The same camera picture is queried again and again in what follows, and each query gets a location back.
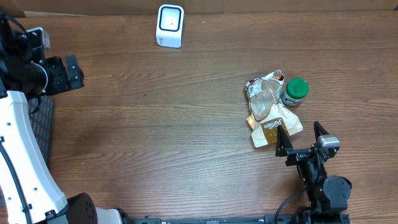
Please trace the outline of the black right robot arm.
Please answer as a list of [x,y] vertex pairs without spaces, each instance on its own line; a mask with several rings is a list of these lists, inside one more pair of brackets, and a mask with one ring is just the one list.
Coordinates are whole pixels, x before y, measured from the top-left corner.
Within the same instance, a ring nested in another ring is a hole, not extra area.
[[[340,140],[327,132],[316,121],[313,124],[315,143],[309,148],[294,149],[284,128],[277,127],[277,146],[275,155],[285,157],[287,166],[295,166],[304,188],[286,199],[274,215],[274,223],[350,223],[349,216],[343,212],[348,208],[352,183],[345,177],[328,176],[324,163],[333,158],[340,149]],[[286,204],[306,193],[308,207],[297,210],[281,221],[280,213]]]

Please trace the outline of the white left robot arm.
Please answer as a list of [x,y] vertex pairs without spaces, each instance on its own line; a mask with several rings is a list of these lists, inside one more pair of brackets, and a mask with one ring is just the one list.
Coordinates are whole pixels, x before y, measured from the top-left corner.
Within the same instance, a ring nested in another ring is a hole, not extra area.
[[9,223],[132,223],[80,193],[66,198],[50,175],[32,129],[28,101],[84,86],[76,57],[45,58],[42,28],[16,31],[1,21],[1,189]]

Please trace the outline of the brown paper bread bag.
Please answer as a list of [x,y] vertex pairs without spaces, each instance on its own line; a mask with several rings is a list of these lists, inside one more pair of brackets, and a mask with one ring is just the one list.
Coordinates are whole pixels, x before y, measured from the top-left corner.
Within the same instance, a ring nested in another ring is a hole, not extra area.
[[254,122],[251,139],[256,148],[277,141],[277,127],[282,125],[288,136],[303,130],[299,117],[281,100],[285,77],[276,70],[264,77],[249,80],[244,86],[249,112]]

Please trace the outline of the green lid jar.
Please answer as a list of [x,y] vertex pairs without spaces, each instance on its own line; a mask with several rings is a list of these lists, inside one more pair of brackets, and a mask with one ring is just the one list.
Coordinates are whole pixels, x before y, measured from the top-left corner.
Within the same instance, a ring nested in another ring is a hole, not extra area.
[[288,82],[281,94],[283,104],[296,106],[302,102],[309,92],[309,85],[303,78],[293,78]]

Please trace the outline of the orange tissue packet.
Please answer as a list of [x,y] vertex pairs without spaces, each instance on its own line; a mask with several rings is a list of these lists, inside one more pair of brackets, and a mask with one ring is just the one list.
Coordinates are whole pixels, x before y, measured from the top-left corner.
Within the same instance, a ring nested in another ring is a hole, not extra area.
[[254,128],[254,122],[253,122],[251,116],[247,117],[246,122],[247,122],[247,124],[251,127],[251,129]]

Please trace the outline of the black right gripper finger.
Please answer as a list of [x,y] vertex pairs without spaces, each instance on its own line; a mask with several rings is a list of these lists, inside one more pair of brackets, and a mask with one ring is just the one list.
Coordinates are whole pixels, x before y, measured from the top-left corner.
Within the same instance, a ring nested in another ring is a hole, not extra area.
[[277,127],[277,145],[275,150],[276,157],[284,157],[289,155],[289,151],[293,149],[293,146],[289,140],[288,135],[282,125]]
[[315,139],[317,140],[320,136],[329,135],[329,132],[326,131],[323,126],[318,122],[315,121],[313,124],[313,129],[315,133]]

